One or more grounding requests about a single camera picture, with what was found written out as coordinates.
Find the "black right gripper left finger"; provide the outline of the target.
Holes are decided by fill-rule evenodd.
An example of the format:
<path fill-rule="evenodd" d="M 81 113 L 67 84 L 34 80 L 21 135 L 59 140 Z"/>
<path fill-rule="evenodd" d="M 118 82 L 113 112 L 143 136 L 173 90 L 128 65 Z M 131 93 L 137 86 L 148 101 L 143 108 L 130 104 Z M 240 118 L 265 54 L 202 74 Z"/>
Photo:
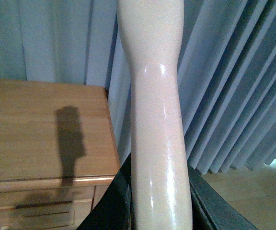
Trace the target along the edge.
<path fill-rule="evenodd" d="M 95 208 L 79 230 L 131 229 L 131 156 L 128 155 Z"/>

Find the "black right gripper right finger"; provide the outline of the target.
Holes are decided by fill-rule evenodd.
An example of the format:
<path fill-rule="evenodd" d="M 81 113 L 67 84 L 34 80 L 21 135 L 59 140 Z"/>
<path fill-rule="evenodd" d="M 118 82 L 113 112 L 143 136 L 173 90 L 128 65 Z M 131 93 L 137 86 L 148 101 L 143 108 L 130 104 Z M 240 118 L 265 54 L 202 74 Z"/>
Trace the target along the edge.
<path fill-rule="evenodd" d="M 188 165 L 194 230 L 255 230 L 250 221 L 229 205 Z"/>

